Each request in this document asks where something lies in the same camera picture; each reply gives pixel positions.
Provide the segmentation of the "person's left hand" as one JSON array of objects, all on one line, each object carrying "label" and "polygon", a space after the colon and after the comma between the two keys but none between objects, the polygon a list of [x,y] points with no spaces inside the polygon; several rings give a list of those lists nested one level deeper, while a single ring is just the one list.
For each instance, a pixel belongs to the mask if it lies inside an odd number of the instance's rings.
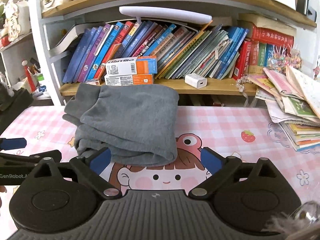
[{"label": "person's left hand", "polygon": [[6,187],[5,186],[0,186],[0,192],[4,192],[4,193],[7,193],[7,189],[6,189]]}]

